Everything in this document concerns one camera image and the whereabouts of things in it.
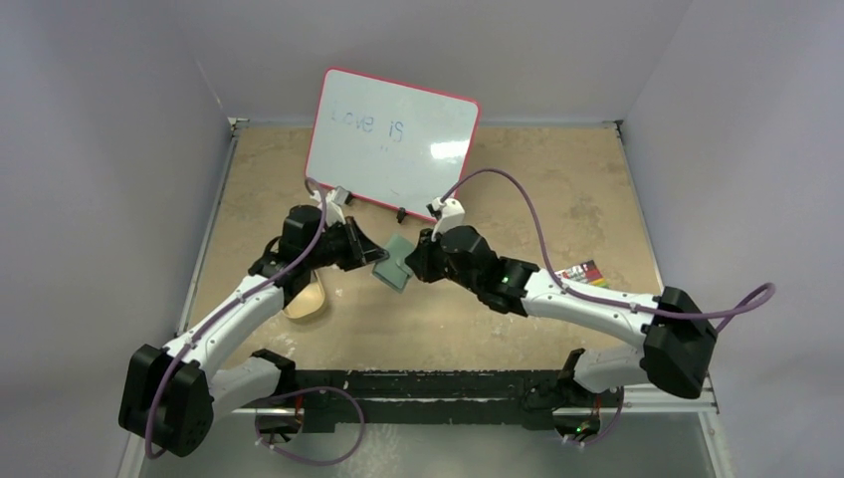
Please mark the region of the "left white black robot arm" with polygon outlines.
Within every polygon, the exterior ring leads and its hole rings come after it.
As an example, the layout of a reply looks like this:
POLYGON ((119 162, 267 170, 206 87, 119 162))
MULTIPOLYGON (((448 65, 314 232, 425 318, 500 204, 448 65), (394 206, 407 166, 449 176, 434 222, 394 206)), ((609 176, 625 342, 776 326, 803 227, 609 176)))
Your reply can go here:
POLYGON ((352 271, 388 259, 388 251, 346 216, 330 221, 321 208, 293 207, 235 290, 198 324, 130 358, 117 422, 144 440, 152 458, 196 450, 215 420, 264 399, 283 407, 299 394, 296 365, 266 349, 239 366, 224 362, 264 322, 310 283, 313 271, 352 271))

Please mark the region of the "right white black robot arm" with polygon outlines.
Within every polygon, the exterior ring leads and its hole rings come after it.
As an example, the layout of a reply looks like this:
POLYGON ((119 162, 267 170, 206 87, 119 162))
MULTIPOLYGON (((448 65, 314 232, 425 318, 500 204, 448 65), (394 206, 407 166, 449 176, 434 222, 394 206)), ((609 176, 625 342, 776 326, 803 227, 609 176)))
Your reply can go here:
POLYGON ((570 353, 558 380, 570 404, 643 383, 680 398, 702 393, 718 334, 708 321, 672 318, 694 304, 682 290, 653 296, 561 280, 534 263, 497 255, 471 226, 439 235, 423 230, 405 264, 419 281, 449 280, 494 312, 561 320, 620 340, 619 347, 570 353))

